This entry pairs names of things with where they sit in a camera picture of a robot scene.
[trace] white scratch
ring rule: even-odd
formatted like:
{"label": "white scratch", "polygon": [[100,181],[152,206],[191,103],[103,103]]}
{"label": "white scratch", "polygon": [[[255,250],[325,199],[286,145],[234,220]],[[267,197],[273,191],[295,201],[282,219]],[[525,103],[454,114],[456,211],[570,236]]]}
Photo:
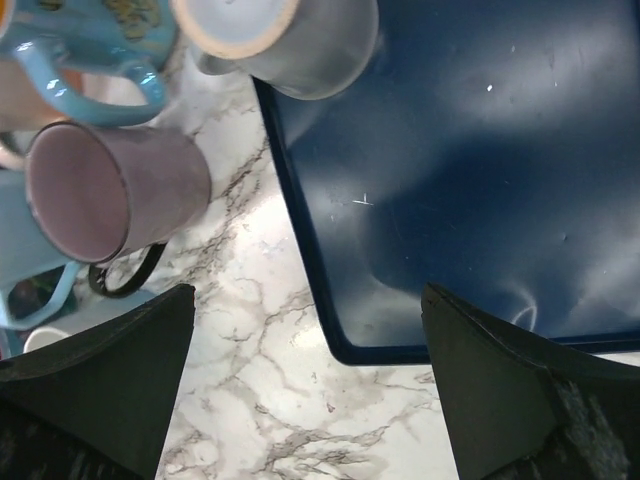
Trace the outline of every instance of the white scratch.
{"label": "white scratch", "polygon": [[369,205],[370,207],[373,207],[373,203],[369,203],[367,202],[367,194],[364,194],[364,200],[353,200],[353,203],[357,203],[359,205]]}

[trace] blue mug handle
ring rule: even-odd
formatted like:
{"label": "blue mug handle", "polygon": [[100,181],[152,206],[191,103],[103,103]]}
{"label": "blue mug handle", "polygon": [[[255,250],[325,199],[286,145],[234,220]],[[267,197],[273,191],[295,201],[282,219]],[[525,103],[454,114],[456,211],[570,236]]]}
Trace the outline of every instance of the blue mug handle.
{"label": "blue mug handle", "polygon": [[43,38],[21,43],[13,56],[27,72],[36,90],[53,108],[81,123],[99,127],[126,127],[145,123],[157,116],[167,103],[167,89],[153,65],[126,55],[117,71],[140,89],[147,104],[110,105],[84,96],[71,87],[58,70],[56,59],[64,49]]}
{"label": "blue mug handle", "polygon": [[37,312],[19,320],[13,318],[9,312],[9,292],[0,291],[0,328],[18,331],[31,330],[51,318],[67,301],[81,268],[82,265],[77,262],[67,263],[47,304]]}

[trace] tray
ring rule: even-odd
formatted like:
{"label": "tray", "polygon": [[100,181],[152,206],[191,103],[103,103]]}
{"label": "tray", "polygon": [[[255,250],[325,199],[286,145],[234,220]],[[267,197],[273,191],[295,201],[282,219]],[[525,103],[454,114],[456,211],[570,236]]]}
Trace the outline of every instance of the tray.
{"label": "tray", "polygon": [[441,284],[588,352],[640,347],[635,0],[380,0],[345,92],[256,82],[333,355],[428,363]]}

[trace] light blue mug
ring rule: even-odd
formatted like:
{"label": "light blue mug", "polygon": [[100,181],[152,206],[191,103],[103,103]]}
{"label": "light blue mug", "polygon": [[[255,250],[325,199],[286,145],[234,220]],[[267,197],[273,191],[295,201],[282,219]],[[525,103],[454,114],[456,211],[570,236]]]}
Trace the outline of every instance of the light blue mug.
{"label": "light blue mug", "polygon": [[[26,318],[13,317],[9,311],[13,288],[23,280],[62,266],[62,277],[49,302]],[[53,316],[71,293],[80,268],[40,231],[27,204],[24,174],[0,170],[0,328],[31,330]]]}
{"label": "light blue mug", "polygon": [[[47,103],[92,125],[137,125],[160,113],[167,93],[158,69],[176,32],[168,0],[0,0],[0,59],[17,60]],[[61,68],[128,78],[147,103],[92,100]]]}

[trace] marble table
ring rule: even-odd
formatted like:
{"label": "marble table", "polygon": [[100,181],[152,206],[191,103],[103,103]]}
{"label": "marble table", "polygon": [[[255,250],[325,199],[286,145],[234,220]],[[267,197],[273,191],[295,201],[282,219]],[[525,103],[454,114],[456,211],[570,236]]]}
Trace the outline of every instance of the marble table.
{"label": "marble table", "polygon": [[[214,198],[148,285],[197,288],[157,478],[456,479],[430,367],[353,368],[329,353],[250,79],[200,74],[183,43],[165,73],[173,100],[153,124],[195,140]],[[115,80],[94,87],[103,100],[139,101]],[[137,261],[119,262],[115,280]]]}

